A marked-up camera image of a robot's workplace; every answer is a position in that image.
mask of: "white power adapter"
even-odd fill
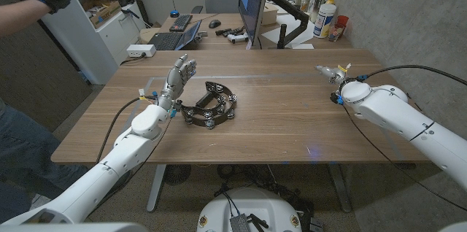
[[[154,45],[130,45],[126,49],[130,57],[141,57],[143,53],[146,53],[146,57],[153,57],[155,53]]]

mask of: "keyboard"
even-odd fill
[[[178,33],[159,34],[158,40],[160,41],[160,43],[158,43],[155,46],[155,49],[156,50],[174,50],[175,47],[177,46],[177,43],[181,35],[182,34],[178,34]]]
[[[189,15],[189,14],[186,14],[186,15],[180,15],[174,22],[174,24],[172,24],[172,26],[170,27],[169,31],[184,31],[187,26],[188,26],[188,23],[190,22],[191,18],[193,16],[192,15]]]

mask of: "wooden table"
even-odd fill
[[[167,18],[166,22],[162,25],[159,32],[169,32],[170,26],[174,23],[176,18]],[[198,44],[189,44],[184,47],[184,50],[244,50],[247,46],[246,43],[232,44],[224,36],[216,36],[215,31],[225,28],[238,28],[243,26],[242,17],[240,14],[194,14],[191,19],[191,24],[187,28],[190,28],[198,20],[202,20],[199,31],[207,31],[208,36],[204,37]],[[217,28],[209,28],[211,20],[219,20],[222,24]],[[271,24],[260,27],[260,34],[267,31],[271,31],[275,28],[279,28],[279,24]],[[263,49],[277,48],[277,44],[273,43],[263,35],[260,35],[261,44]],[[337,42],[329,42],[327,39],[313,38],[305,43],[312,43],[315,49],[342,49],[352,48],[352,45],[347,38],[342,37]]]
[[[157,163],[147,211],[155,210],[165,163],[329,163],[330,174],[345,212],[350,200],[337,163],[387,163],[351,124],[343,108],[329,100],[335,85],[314,70],[352,63],[350,75],[382,68],[368,50],[193,50],[160,51],[121,66],[70,131],[52,160],[92,163],[115,113],[138,96],[138,89],[160,91],[167,71],[184,53],[198,62],[197,74],[180,97],[194,105],[205,93],[206,81],[219,82],[238,97],[233,120],[213,130],[187,125],[182,115],[172,119],[150,163]],[[397,85],[389,74],[368,80],[372,85]],[[104,150],[110,151],[121,131],[147,103],[139,101],[117,120]],[[356,120],[364,133],[396,162],[427,159],[407,141]]]

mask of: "person's arm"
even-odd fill
[[[71,0],[27,0],[0,6],[0,38],[19,31],[47,13],[64,9]]]
[[[0,37],[22,30],[50,11],[49,6],[38,0],[0,6]]]

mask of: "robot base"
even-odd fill
[[[301,232],[300,223],[295,226],[292,224],[298,220],[295,209],[278,195],[264,189],[256,187],[242,187],[227,191],[232,198],[240,214],[249,216],[254,214],[260,220],[266,221],[269,228],[262,228],[264,231],[291,231]],[[232,213],[234,217],[238,214],[235,206],[232,204]],[[210,201],[201,211],[198,219],[197,232],[216,231],[230,232],[231,210],[228,200],[224,195],[219,195]],[[250,231],[258,229],[252,223],[248,223]]]

